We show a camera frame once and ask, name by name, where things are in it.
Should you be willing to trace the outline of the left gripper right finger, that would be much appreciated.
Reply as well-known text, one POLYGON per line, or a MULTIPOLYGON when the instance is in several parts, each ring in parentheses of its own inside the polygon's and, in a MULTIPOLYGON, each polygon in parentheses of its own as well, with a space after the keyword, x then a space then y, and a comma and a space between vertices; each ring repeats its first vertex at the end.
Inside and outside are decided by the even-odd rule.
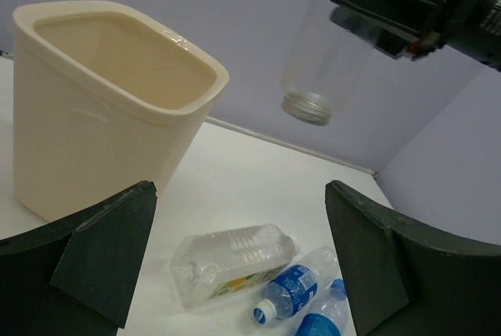
POLYGON ((325 204, 357 334, 499 334, 499 245, 429 226, 339 180, 325 204))

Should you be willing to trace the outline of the blue label bottle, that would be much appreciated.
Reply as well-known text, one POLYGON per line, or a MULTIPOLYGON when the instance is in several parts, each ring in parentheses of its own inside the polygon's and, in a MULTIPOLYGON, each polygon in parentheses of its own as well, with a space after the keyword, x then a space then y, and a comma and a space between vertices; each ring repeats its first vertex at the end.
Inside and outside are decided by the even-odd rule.
POLYGON ((318 294, 303 317, 296 336, 341 336, 348 324, 348 296, 344 281, 335 279, 318 294))
POLYGON ((252 316, 259 325, 288 320, 337 278, 340 271, 333 247, 319 247, 287 267, 265 287, 252 316))

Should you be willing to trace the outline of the square clear bottle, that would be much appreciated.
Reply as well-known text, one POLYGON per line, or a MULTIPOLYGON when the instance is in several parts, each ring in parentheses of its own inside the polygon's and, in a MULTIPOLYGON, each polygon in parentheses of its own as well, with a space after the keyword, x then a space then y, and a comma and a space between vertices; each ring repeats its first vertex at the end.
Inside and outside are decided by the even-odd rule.
POLYGON ((170 263, 185 309, 270 281, 298 255, 299 243, 278 226, 264 224, 192 235, 170 263))

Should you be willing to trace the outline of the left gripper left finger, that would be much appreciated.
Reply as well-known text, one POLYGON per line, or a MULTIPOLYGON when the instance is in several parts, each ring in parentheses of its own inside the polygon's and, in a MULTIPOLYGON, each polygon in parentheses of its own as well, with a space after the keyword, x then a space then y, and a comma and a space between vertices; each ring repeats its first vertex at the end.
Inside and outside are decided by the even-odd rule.
POLYGON ((115 335, 124 328, 157 206, 141 181, 1 241, 3 335, 115 335))

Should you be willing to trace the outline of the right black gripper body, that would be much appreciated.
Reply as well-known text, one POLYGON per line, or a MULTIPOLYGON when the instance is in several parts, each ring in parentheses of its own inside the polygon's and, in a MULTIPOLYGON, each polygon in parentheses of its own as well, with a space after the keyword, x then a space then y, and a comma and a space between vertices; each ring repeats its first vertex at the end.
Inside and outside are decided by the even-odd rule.
POLYGON ((418 60, 445 46, 500 71, 500 0, 439 0, 405 53, 418 60))

